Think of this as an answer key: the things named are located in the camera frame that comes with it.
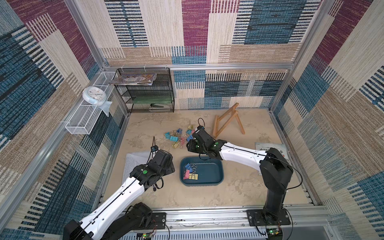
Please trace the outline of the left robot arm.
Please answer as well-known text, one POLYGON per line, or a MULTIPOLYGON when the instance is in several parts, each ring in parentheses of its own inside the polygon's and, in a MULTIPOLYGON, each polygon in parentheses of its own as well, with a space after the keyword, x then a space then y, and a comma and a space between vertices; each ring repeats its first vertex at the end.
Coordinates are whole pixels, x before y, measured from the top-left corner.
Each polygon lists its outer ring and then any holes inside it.
POLYGON ((130 204, 164 176, 174 173, 173 156, 159 150, 147 164, 136 166, 122 186, 96 210, 64 227, 65 240, 118 240, 132 230, 155 228, 153 211, 130 204))

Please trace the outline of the pink binder clip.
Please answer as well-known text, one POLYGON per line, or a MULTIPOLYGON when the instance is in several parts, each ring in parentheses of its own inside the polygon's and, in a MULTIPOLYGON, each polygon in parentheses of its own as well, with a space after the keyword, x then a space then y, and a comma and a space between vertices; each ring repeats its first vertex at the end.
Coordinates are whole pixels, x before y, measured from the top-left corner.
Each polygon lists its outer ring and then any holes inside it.
POLYGON ((190 171, 189 170, 186 170, 185 173, 184 173, 184 176, 183 176, 183 179, 184 180, 187 180, 190 178, 190 171))
POLYGON ((180 137, 180 145, 183 146, 186 143, 185 137, 180 137))

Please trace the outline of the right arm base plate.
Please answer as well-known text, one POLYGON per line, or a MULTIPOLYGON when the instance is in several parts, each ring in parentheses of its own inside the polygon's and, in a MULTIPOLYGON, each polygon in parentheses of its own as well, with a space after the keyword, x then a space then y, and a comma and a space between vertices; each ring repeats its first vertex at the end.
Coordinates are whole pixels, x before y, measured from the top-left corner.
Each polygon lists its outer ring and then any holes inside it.
POLYGON ((291 217, 287 210, 281 209, 277 216, 265 213, 263 210, 247 210, 247 217, 250 226, 288 226, 291 224, 291 217))

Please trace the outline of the teal plastic storage box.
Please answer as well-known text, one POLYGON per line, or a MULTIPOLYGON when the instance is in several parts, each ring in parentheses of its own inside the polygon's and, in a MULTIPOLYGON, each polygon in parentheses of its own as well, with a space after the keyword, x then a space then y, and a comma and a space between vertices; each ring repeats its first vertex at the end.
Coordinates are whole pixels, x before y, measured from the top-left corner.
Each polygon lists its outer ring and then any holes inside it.
POLYGON ((224 180, 222 161, 208 157, 186 157, 180 163, 180 181, 187 187, 217 186, 224 180), (184 180, 185 165, 190 164, 195 170, 190 174, 198 174, 198 180, 184 180))

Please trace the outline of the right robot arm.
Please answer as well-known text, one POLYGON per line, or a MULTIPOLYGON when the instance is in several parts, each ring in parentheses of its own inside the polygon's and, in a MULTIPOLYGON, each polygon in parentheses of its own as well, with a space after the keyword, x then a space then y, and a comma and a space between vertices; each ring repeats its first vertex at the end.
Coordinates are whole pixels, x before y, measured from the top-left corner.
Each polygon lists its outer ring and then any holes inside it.
POLYGON ((294 169, 279 150, 270 148, 267 151, 256 151, 224 140, 215 140, 202 126, 192 134, 187 149, 192 153, 207 155, 211 159, 232 161, 259 171, 268 192, 263 210, 254 215, 252 220, 256 222, 257 218, 261 218, 261 225, 284 223, 284 199, 294 169))

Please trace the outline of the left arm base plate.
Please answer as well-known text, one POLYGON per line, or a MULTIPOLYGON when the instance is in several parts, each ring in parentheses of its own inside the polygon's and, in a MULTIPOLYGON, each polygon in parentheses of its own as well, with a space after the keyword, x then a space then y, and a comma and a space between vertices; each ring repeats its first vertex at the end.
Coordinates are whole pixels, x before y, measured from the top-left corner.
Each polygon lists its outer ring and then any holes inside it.
POLYGON ((148 216, 143 214, 127 213, 123 216, 126 226, 131 230, 163 230, 167 214, 165 212, 155 212, 148 216))

